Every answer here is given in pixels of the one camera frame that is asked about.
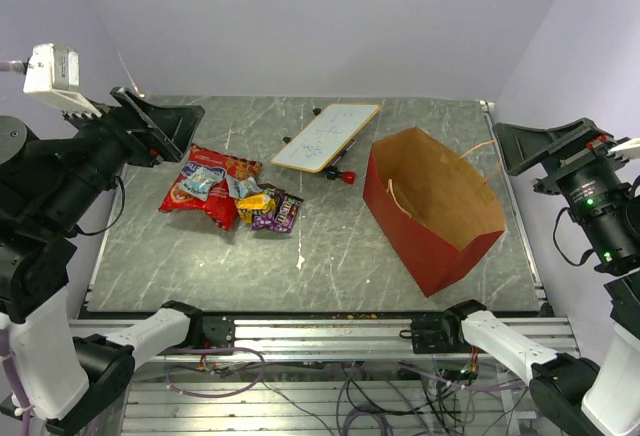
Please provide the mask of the red brown paper bag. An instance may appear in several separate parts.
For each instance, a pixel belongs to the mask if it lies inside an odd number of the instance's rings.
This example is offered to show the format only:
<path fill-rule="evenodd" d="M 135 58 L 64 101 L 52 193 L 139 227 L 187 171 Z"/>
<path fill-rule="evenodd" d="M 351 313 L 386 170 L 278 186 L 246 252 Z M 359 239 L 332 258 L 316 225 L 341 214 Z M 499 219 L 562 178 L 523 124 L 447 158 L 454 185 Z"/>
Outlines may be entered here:
<path fill-rule="evenodd" d="M 426 297 L 463 279 L 506 229 L 489 178 L 417 127 L 372 144 L 363 199 Z"/>

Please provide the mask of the yellow m&m's candy packet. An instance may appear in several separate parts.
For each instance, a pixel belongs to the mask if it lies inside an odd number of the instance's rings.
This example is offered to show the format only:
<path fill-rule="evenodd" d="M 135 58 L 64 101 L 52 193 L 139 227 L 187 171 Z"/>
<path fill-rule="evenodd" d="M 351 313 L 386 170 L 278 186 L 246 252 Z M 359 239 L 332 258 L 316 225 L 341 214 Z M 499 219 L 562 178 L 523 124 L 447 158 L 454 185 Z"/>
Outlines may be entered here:
<path fill-rule="evenodd" d="M 236 208 L 244 212 L 268 213 L 277 207 L 276 200 L 267 193 L 257 193 L 235 201 Z"/>

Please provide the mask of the purple candy packet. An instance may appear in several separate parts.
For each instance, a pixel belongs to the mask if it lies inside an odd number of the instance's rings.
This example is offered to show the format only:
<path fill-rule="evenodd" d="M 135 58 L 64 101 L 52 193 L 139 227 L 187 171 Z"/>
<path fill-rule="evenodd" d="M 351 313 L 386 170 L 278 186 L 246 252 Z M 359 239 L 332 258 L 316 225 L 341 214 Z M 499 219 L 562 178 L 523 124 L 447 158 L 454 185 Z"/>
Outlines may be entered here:
<path fill-rule="evenodd" d="M 269 211 L 254 211 L 252 215 L 251 229 L 253 231 L 268 229 L 277 233 L 288 233 L 289 227 L 285 223 L 277 221 L 278 209 Z"/>

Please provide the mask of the brown m&m's candy packet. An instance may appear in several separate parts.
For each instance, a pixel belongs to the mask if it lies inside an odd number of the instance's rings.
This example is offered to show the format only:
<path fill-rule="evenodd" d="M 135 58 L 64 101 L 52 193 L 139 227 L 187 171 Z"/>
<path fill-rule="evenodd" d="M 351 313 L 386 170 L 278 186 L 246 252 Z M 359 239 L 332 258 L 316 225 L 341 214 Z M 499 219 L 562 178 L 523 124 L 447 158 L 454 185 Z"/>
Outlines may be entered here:
<path fill-rule="evenodd" d="M 271 229 L 277 233 L 290 233 L 303 203 L 303 198 L 284 192 Z"/>

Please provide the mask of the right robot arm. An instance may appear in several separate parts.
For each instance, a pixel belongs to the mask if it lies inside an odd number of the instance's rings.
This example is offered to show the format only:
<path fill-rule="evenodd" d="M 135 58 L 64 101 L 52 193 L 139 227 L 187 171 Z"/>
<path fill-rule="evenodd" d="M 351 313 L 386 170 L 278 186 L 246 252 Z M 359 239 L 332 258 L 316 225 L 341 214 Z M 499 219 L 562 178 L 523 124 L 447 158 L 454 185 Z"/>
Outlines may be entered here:
<path fill-rule="evenodd" d="M 535 192 L 560 195 L 561 215 L 581 228 L 588 249 L 571 267 L 596 257 L 606 282 L 585 299 L 579 335 L 594 323 L 602 361 L 572 356 L 537 343 L 475 301 L 445 313 L 442 343 L 469 345 L 492 356 L 523 383 L 539 412 L 567 435 L 639 432 L 639 183 L 617 173 L 639 157 L 636 138 L 617 139 L 590 119 L 549 129 L 506 123 L 493 127 L 506 172 L 517 176 L 540 165 Z"/>

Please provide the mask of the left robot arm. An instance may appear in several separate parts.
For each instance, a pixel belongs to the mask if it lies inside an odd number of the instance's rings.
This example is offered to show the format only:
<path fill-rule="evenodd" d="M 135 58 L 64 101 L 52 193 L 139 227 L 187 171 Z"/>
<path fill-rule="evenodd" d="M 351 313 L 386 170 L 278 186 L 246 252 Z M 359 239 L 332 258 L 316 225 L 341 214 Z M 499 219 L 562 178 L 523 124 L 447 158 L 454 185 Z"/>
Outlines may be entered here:
<path fill-rule="evenodd" d="M 67 267 L 79 222 L 98 196 L 123 187 L 124 166 L 177 163 L 204 116 L 198 105 L 157 106 L 126 88 L 113 105 L 65 111 L 69 139 L 43 140 L 20 119 L 1 120 L 1 364 L 12 387 L 3 413 L 39 418 L 55 435 L 75 435 L 165 350 L 203 343 L 203 314 L 165 303 L 120 333 L 72 335 Z"/>

